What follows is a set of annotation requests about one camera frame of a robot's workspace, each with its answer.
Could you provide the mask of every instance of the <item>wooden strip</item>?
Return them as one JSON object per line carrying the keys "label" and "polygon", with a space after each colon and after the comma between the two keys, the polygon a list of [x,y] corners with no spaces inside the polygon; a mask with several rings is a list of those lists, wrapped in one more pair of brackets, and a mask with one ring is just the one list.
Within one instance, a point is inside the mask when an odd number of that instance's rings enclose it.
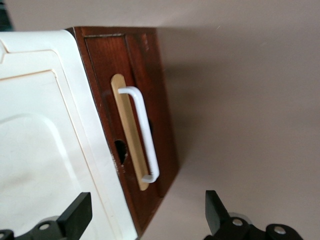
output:
{"label": "wooden strip", "polygon": [[125,78],[121,74],[115,74],[111,79],[112,91],[119,111],[123,131],[130,151],[135,175],[141,191],[148,188],[149,183],[143,182],[144,175],[149,174],[144,151],[140,142],[139,133],[127,94],[119,94],[118,89],[126,87]]}

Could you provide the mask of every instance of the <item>hole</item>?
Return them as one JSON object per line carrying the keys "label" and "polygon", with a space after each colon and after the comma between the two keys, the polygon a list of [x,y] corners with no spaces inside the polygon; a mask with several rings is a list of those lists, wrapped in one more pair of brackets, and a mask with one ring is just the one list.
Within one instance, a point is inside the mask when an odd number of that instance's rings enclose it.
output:
{"label": "hole", "polygon": [[154,133],[154,126],[151,122],[151,120],[148,118],[148,122],[149,122],[149,126],[150,126],[150,132],[151,132],[151,135]]}
{"label": "hole", "polygon": [[123,165],[125,163],[126,157],[128,156],[126,144],[122,140],[116,140],[114,143],[116,151],[118,152],[120,163],[121,165]]}
{"label": "hole", "polygon": [[49,223],[45,223],[45,224],[42,224],[40,227],[39,227],[39,229],[40,230],[46,230],[46,229],[48,229],[50,227],[50,224]]}

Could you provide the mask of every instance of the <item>drawer front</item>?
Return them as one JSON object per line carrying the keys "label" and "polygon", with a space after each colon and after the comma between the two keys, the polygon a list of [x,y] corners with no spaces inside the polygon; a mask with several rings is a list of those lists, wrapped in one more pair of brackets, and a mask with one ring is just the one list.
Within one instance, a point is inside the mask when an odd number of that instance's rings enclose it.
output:
{"label": "drawer front", "polygon": [[[70,31],[78,43],[132,219],[141,236],[178,172],[156,31],[118,27],[75,27]],[[143,191],[139,188],[112,90],[111,80],[115,74],[123,75],[127,86],[141,91],[150,123],[160,176]],[[133,102],[131,106],[137,123]]]}
{"label": "drawer front", "polygon": [[[125,148],[128,149],[128,143],[111,87],[111,79],[115,74],[122,74],[127,86],[135,86],[125,38],[123,36],[90,37],[86,38],[85,41],[103,105],[107,112],[108,127],[112,131],[112,136],[108,138],[108,144],[115,145],[117,148],[116,141],[121,141],[124,143]],[[157,186],[151,183],[146,190],[141,191],[130,151],[126,151],[127,156],[124,161],[120,159],[122,153],[119,154],[118,151],[119,149],[117,149],[116,153],[113,153],[113,157],[118,163],[118,171],[124,173],[134,209],[138,213],[138,221],[141,226],[144,226],[147,224],[150,213],[157,207],[160,201]]]}

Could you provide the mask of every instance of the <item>clamp screw hole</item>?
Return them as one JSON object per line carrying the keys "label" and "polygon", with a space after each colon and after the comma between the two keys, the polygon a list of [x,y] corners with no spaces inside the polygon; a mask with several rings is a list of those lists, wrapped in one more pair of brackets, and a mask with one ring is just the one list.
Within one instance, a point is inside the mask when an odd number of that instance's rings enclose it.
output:
{"label": "clamp screw hole", "polygon": [[277,233],[277,234],[286,234],[286,230],[284,230],[284,228],[283,227],[281,227],[281,226],[276,226],[276,227],[274,227],[274,231]]}
{"label": "clamp screw hole", "polygon": [[241,227],[243,225],[243,222],[238,218],[233,219],[232,223],[237,227]]}
{"label": "clamp screw hole", "polygon": [[46,230],[50,227],[50,224],[49,223],[45,223],[45,224],[42,224],[41,226],[39,226],[39,230]]}

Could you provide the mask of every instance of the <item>white handle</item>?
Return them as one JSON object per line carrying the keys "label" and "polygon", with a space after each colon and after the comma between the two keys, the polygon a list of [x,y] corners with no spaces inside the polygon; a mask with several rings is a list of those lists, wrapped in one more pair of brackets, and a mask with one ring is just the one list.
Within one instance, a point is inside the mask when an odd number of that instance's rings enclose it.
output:
{"label": "white handle", "polygon": [[160,173],[155,146],[151,136],[144,98],[140,90],[135,86],[126,86],[119,88],[118,92],[119,94],[129,94],[134,101],[141,129],[142,139],[144,143],[145,153],[150,167],[150,175],[143,176],[142,181],[149,184],[154,183],[159,177]]}

